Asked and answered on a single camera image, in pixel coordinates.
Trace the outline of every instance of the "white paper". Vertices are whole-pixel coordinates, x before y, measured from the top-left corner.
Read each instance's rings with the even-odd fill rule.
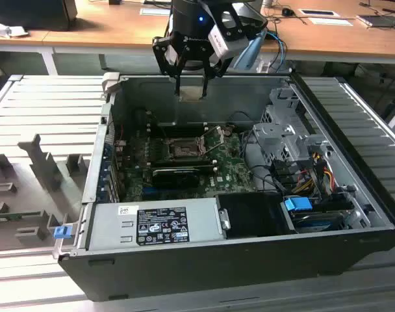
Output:
[[[10,38],[27,36],[29,33],[22,26],[6,26],[0,23],[0,37]]]
[[[309,18],[309,20],[316,25],[335,25],[335,26],[353,26],[346,19],[335,18]]]
[[[141,8],[140,15],[169,16],[170,10],[165,8]]]

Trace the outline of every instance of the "desk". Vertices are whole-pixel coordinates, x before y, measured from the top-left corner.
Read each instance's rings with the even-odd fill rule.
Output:
[[[359,0],[281,0],[298,15],[299,8],[334,10],[341,18],[358,14],[373,14],[369,8],[358,5]],[[76,0],[78,20],[69,32],[31,31],[27,38],[0,39],[0,51],[41,53],[49,74],[56,75],[55,53],[93,53],[100,55],[152,55],[151,39],[162,35],[167,16],[141,16],[140,3],[122,3],[109,6],[108,1]],[[395,9],[395,3],[373,0],[372,5]],[[281,16],[281,9],[269,14]],[[304,19],[281,19],[277,25],[280,37],[287,43],[288,60],[319,60],[334,62],[369,62],[395,64],[395,30],[367,29],[357,20],[351,26],[313,25]],[[262,56],[277,53],[276,42],[266,42]]]
[[[373,15],[374,11],[359,6],[359,0],[283,0],[298,16],[300,8],[315,10],[333,10],[340,18],[347,18],[353,26],[314,25],[308,19],[304,25],[297,18],[281,18],[277,24],[280,37],[287,43],[289,60],[318,60],[334,62],[369,62],[395,64],[395,30],[369,28],[357,20],[350,20],[356,15]],[[371,1],[372,7],[381,14],[382,8],[395,10],[395,3],[388,1]],[[281,7],[277,10],[265,9],[264,15],[275,14],[281,17]],[[268,28],[274,30],[272,23]],[[275,42],[265,43],[263,53],[276,53]]]

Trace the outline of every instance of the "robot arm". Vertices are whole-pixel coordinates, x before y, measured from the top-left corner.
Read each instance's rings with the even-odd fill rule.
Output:
[[[153,51],[161,74],[176,79],[176,95],[180,93],[182,71],[203,68],[205,97],[208,81],[222,77],[233,58],[266,27],[261,14],[242,2],[246,0],[239,1],[173,0],[173,27],[167,37],[154,37]],[[213,55],[217,61],[211,66]]]

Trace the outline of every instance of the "power supply label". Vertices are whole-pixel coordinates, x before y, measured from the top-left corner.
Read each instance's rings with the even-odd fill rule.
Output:
[[[189,241],[186,207],[138,210],[137,244],[156,245]]]

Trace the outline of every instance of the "black box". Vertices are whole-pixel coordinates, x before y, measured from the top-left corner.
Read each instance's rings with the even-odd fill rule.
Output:
[[[0,23],[26,30],[68,31],[76,15],[75,0],[0,1]]]

